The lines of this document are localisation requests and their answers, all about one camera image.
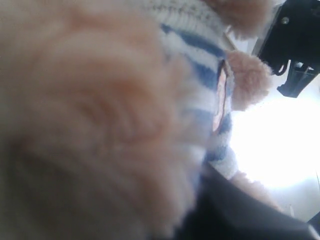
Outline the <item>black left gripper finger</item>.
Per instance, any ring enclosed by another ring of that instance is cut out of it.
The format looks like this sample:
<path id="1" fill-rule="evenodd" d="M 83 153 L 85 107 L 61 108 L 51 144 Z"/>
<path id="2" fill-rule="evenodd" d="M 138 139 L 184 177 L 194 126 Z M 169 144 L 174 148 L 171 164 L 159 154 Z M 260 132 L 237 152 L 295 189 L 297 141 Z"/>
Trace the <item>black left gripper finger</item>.
<path id="1" fill-rule="evenodd" d="M 212 167 L 201 175 L 196 206 L 175 240 L 318 240 L 307 222 L 252 198 Z"/>

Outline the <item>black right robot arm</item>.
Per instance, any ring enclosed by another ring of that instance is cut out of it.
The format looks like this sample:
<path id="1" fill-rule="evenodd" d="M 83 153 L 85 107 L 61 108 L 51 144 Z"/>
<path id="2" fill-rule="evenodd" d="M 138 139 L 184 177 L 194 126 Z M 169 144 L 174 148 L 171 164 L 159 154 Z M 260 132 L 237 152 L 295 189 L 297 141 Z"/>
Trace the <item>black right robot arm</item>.
<path id="1" fill-rule="evenodd" d="M 281 76 L 277 90 L 297 98 L 320 73 L 320 2 L 287 0 L 276 11 L 257 56 Z"/>

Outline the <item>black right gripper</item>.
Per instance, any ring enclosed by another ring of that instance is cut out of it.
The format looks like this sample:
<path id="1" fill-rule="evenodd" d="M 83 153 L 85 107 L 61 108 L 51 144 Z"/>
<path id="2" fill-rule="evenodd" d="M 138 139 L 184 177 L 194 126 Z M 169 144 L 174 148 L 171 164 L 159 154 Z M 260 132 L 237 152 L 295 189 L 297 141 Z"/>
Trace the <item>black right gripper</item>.
<path id="1" fill-rule="evenodd" d="M 284 97 L 297 98 L 315 79 L 315 63 L 298 59 L 282 60 L 276 70 L 276 75 L 283 75 L 287 69 L 286 81 L 276 89 Z"/>

